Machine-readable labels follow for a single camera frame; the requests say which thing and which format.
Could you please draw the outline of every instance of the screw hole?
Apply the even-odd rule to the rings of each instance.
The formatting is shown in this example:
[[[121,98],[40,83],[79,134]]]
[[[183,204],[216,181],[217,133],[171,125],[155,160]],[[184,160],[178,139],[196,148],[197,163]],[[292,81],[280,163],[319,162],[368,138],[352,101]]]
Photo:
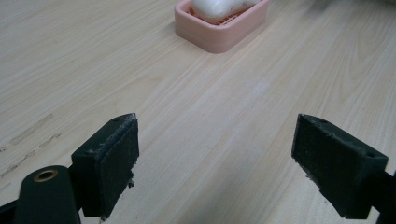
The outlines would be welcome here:
[[[375,154],[373,152],[367,152],[367,156],[370,158],[374,158]]]
[[[34,178],[35,182],[45,182],[47,180],[51,180],[58,174],[57,170],[46,170],[36,175]]]

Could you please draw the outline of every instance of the white soap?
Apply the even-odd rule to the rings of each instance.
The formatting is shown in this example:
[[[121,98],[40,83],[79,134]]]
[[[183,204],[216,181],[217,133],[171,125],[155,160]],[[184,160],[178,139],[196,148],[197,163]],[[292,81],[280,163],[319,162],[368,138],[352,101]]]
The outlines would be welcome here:
[[[192,0],[191,7],[198,17],[216,23],[234,13],[243,11],[261,0]]]

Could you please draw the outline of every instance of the pink soap dish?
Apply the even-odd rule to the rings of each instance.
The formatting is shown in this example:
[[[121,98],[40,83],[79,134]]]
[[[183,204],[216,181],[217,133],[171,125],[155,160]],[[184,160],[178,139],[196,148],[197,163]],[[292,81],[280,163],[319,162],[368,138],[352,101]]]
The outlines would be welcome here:
[[[191,0],[183,0],[175,6],[176,34],[208,52],[226,52],[264,23],[269,1],[211,24],[195,15]]]

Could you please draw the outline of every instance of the wood grain surface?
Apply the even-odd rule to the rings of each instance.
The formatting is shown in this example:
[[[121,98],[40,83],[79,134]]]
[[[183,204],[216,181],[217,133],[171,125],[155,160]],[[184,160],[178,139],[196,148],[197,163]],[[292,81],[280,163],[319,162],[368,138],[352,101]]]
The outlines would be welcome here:
[[[273,0],[211,54],[175,34],[177,2],[0,0],[0,204],[135,112],[135,187],[106,223],[375,223],[339,217],[290,151],[306,113],[396,170],[396,5]]]

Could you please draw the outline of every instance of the brass insert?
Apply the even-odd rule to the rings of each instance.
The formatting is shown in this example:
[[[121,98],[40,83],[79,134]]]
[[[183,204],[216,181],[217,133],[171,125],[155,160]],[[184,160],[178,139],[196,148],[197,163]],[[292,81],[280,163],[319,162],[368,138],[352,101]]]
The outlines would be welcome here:
[[[35,182],[45,182],[47,180],[51,180],[57,174],[58,174],[57,170],[42,171],[38,175],[35,176],[34,181]]]

